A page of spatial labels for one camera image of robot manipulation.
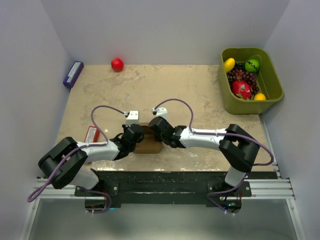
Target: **white sticker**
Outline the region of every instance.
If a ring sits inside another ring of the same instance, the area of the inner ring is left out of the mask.
[[[68,77],[73,78],[76,71],[78,70],[79,66],[80,66],[81,62],[75,62],[71,68],[71,70],[69,71]]]
[[[89,127],[88,133],[87,133],[86,138],[84,140],[84,142],[86,144],[90,144],[94,141],[96,131],[97,131],[97,129],[95,127]]]
[[[72,76],[70,76],[66,82],[67,82],[67,83],[70,83],[71,80],[72,80]]]

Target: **table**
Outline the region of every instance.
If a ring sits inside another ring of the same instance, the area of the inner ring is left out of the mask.
[[[225,111],[218,83],[217,65],[126,65],[114,72],[110,65],[85,65],[72,88],[61,122],[57,141],[71,136],[83,142],[91,110],[110,105],[122,111],[138,110],[141,122],[149,122],[152,108],[168,98],[179,98],[194,111],[192,127],[221,129],[238,124],[262,144],[266,144],[260,118],[232,115]],[[171,125],[188,125],[189,109],[180,102],[167,102]],[[125,117],[111,109],[100,108],[94,119],[109,138],[121,133]],[[104,141],[100,135],[99,142]],[[256,163],[265,163],[269,155],[261,149]],[[227,171],[229,163],[219,151],[205,148],[173,149],[165,146],[158,154],[134,154],[117,161],[97,161],[88,168],[98,171]],[[272,166],[256,166],[253,171],[272,171]]]

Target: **green ball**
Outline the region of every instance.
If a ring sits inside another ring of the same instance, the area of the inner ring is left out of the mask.
[[[250,73],[256,73],[259,71],[260,63],[255,59],[250,59],[246,61],[246,63],[244,64],[244,68]]]

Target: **green basket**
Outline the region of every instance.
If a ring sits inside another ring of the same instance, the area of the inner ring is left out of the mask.
[[[280,101],[284,96],[281,83],[271,62],[269,55],[258,47],[233,47],[225,49],[220,56],[218,79],[222,93],[225,110],[230,114],[261,114],[270,106]],[[224,62],[234,58],[236,63],[245,63],[249,59],[258,60],[260,63],[257,76],[257,86],[267,100],[244,100],[236,97],[229,87],[229,82]]]

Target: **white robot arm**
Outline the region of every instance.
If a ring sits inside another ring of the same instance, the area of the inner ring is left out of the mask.
[[[66,185],[75,185],[85,189],[94,188],[99,179],[83,164],[95,161],[114,161],[126,157],[133,152],[136,144],[144,139],[143,128],[139,125],[139,112],[130,111],[125,115],[126,121],[122,125],[123,133],[107,142],[84,143],[77,142],[72,137],[65,137],[52,148],[39,162],[38,166],[46,177],[49,177],[57,168],[61,159],[71,151],[78,149],[55,173],[51,184],[55,189]]]
[[[168,112],[164,107],[152,110],[153,118],[149,127],[154,134],[172,148],[207,148],[223,153],[230,163],[230,168],[222,186],[216,191],[228,190],[237,186],[253,167],[260,146],[241,137],[230,137],[225,134],[234,133],[252,138],[246,131],[236,124],[230,124],[228,128],[207,130],[190,130],[187,126],[172,127],[168,122]]]

